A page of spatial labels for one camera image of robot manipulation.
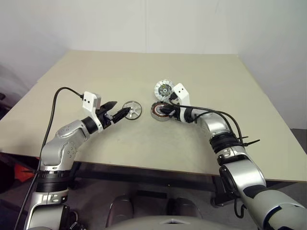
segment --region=beige tabletop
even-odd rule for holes
[[[271,180],[307,181],[307,156],[281,116],[236,55],[137,54],[70,51],[0,121],[0,151],[38,156],[55,91],[68,86],[95,92],[102,103],[138,101],[139,119],[123,119],[95,133],[76,160],[218,175],[215,154],[195,124],[159,122],[150,114],[159,80],[182,83],[191,105],[230,113],[247,141],[247,152]],[[85,118],[82,101],[59,94],[49,140],[63,125]]]

